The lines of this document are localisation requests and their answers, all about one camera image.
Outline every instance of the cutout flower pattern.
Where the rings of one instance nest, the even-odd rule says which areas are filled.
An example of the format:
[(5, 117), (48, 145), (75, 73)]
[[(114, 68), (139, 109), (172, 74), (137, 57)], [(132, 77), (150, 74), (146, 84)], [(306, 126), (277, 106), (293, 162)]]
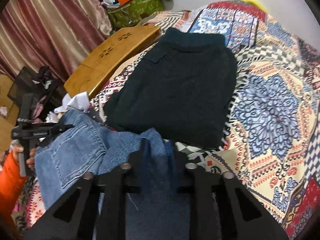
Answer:
[(120, 37), (118, 38), (118, 40), (119, 40), (119, 41), (125, 40), (125, 39), (127, 39), (130, 35), (131, 35), (131, 33), (123, 34), (122, 36), (120, 36)]
[(100, 58), (103, 58), (104, 56), (108, 55), (112, 50), (113, 50), (113, 48), (111, 48), (111, 47), (109, 47), (108, 49), (105, 49), (105, 50), (103, 51), (103, 53), (101, 53), (101, 54), (99, 55), (99, 57), (100, 57)]

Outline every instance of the pink curtain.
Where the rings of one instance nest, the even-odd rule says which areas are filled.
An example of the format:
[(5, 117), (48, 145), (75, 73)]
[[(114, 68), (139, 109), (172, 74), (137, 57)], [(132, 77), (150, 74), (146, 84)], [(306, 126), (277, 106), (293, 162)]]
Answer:
[(23, 66), (49, 65), (66, 81), (111, 30), (98, 0), (10, 0), (0, 14), (0, 70), (14, 79)]

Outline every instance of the orange jacket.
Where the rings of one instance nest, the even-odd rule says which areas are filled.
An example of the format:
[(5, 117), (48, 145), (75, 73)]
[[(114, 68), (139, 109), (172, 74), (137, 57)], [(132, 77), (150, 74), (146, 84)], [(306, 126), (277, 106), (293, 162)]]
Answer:
[(19, 198), (27, 177), (20, 177), (19, 164), (9, 153), (0, 172), (0, 216), (7, 225), (17, 233), (17, 228), (11, 218), (11, 213)]

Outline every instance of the yellow object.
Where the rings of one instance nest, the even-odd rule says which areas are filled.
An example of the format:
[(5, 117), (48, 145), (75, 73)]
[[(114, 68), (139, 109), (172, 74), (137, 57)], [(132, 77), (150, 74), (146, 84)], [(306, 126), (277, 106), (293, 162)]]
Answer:
[(246, 3), (250, 3), (254, 5), (255, 7), (258, 7), (260, 10), (267, 12), (266, 8), (258, 1), (258, 0), (242, 0)]

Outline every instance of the person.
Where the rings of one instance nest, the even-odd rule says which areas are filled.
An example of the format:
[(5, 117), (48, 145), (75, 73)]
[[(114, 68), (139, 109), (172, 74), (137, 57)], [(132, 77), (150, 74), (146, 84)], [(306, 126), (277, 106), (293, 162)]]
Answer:
[[(8, 155), (4, 155), (4, 164), (0, 172), (0, 239), (20, 239), (19, 233), (11, 212), (19, 198), (27, 177), (20, 177), (18, 154), (23, 152), (19, 144), (11, 145)], [(34, 154), (36, 149), (30, 151), (30, 158), (26, 161), (29, 168), (34, 168)]]

